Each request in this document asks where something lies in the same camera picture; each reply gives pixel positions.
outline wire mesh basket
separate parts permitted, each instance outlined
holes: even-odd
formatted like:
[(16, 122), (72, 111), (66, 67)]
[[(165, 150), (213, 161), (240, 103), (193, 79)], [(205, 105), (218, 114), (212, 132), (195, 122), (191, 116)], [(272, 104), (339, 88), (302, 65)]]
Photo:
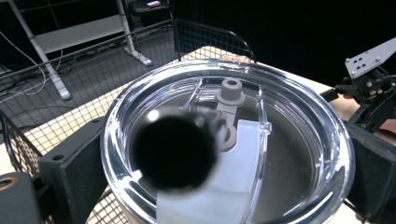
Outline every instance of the wire mesh basket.
[[(232, 32), (168, 20), (49, 61), (69, 100), (50, 83), (48, 64), (2, 75), (1, 146), (16, 171), (34, 176), (42, 155), (104, 116), (131, 81), (165, 64), (207, 58), (255, 63), (248, 45)], [(109, 188), (87, 222), (127, 223)]]

